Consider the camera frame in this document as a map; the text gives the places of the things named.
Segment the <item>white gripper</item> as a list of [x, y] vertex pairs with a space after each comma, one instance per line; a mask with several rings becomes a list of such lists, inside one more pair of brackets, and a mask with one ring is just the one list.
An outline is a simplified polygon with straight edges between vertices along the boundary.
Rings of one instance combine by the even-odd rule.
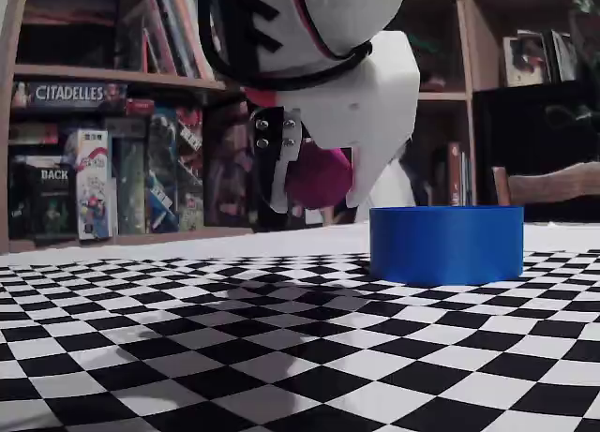
[[[252, 114], [254, 166], [258, 191], [276, 213], [287, 213], [288, 166], [299, 157], [303, 124], [321, 148], [383, 145], [412, 130], [420, 74], [412, 47], [401, 31], [382, 31], [372, 53], [355, 69], [322, 85], [279, 94], [283, 107]], [[409, 178], [399, 160], [406, 144], [377, 151], [356, 150], [348, 207], [405, 207]]]

